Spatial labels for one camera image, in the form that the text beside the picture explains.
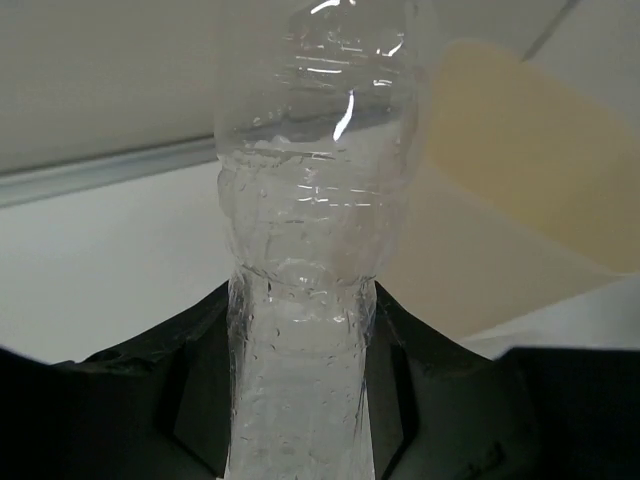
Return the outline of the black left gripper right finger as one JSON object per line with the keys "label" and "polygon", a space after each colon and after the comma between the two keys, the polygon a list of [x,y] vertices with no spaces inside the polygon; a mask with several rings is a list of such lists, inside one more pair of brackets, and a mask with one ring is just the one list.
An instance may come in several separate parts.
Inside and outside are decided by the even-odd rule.
{"label": "black left gripper right finger", "polygon": [[635,479],[639,354],[486,359],[377,289],[367,396],[379,479]]}

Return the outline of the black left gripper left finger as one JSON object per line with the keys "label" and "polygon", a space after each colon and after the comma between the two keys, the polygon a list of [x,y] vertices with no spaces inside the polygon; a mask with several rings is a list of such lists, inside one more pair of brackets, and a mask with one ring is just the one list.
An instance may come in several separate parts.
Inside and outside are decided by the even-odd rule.
{"label": "black left gripper left finger", "polygon": [[221,477],[231,413],[227,304],[219,287],[81,362],[3,350],[2,477]]}

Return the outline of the clear bottle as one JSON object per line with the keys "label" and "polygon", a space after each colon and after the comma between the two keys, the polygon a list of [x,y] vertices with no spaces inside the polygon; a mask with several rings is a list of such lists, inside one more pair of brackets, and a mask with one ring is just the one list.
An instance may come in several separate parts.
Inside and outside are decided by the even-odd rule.
{"label": "clear bottle", "polygon": [[427,104],[429,1],[223,1],[229,479],[369,479],[366,349]]}

